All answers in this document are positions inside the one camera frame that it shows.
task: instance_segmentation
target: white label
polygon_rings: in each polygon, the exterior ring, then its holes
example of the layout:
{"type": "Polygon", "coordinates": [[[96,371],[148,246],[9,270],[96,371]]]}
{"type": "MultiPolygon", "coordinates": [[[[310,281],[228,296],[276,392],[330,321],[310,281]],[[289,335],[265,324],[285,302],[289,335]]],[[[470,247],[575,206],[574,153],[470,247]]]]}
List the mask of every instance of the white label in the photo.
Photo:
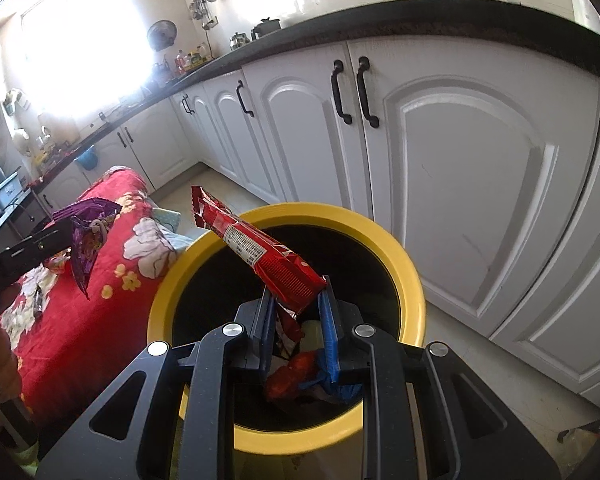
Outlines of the white label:
{"type": "Polygon", "coordinates": [[[267,250],[256,241],[241,233],[235,226],[224,232],[224,242],[245,262],[253,267],[267,250]]]}

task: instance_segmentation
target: purple snack bag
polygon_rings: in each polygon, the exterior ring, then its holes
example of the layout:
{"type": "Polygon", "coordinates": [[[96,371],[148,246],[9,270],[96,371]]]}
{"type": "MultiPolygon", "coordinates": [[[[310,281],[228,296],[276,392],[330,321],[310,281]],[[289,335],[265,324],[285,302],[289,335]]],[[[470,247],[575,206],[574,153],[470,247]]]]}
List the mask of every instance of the purple snack bag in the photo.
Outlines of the purple snack bag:
{"type": "Polygon", "coordinates": [[[107,241],[122,206],[105,198],[88,198],[53,213],[57,222],[71,218],[74,224],[71,244],[71,270],[78,288],[89,299],[87,286],[100,248],[107,241]]]}

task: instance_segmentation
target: tiled floor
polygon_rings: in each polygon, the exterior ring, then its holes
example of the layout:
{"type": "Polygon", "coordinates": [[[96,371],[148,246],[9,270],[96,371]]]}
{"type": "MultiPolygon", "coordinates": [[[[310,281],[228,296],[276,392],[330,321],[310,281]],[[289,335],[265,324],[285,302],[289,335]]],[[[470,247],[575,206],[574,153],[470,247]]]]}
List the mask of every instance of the tiled floor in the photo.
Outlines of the tiled floor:
{"type": "MultiPolygon", "coordinates": [[[[223,200],[234,212],[241,214],[249,209],[264,205],[259,198],[244,190],[226,177],[213,170],[205,170],[193,177],[190,182],[175,189],[170,195],[158,201],[160,207],[183,213],[178,232],[197,238],[201,232],[190,217],[190,186],[205,187],[213,195],[223,200]]],[[[582,397],[568,391],[540,372],[524,364],[508,352],[465,327],[435,306],[428,305],[427,331],[425,342],[441,340],[449,346],[493,389],[518,418],[526,425],[545,449],[558,461],[561,459],[557,433],[586,424],[600,418],[600,410],[582,397]]],[[[322,473],[330,472],[326,478],[355,478],[347,476],[359,471],[356,460],[331,460],[344,453],[344,456],[360,453],[361,440],[352,438],[330,450],[318,452],[309,458],[309,463],[317,463],[322,473]],[[346,463],[347,471],[333,471],[335,463],[346,463]]],[[[307,467],[308,478],[311,474],[307,467]]]]}

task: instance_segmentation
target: yellow trash can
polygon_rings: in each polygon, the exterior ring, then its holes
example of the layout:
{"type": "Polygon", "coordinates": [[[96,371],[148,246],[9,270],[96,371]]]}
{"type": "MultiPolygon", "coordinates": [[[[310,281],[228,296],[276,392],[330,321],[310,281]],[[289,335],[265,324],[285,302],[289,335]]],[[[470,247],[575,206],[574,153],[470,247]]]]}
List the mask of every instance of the yellow trash can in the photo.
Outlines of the yellow trash can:
{"type": "MultiPolygon", "coordinates": [[[[356,304],[366,322],[419,346],[425,329],[422,286],[401,245],[375,222],[316,203],[267,205],[241,215],[328,274],[336,298],[356,304]]],[[[234,319],[263,285],[215,234],[200,237],[171,267],[152,305],[147,339],[174,346],[198,341],[234,319]]],[[[187,393],[180,414],[184,415],[187,393]]],[[[362,402],[301,418],[264,399],[260,386],[238,385],[235,449],[292,455],[335,444],[362,429],[362,402]]]]}

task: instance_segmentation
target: bright window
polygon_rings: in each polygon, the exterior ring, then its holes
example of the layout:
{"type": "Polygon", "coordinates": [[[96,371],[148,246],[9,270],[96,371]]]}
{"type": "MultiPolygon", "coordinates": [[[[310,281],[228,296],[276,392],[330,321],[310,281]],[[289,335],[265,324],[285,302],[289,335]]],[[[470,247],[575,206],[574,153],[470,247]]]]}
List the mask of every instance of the bright window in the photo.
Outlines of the bright window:
{"type": "Polygon", "coordinates": [[[150,74],[152,52],[130,0],[42,0],[22,16],[35,102],[85,118],[150,74]]]}

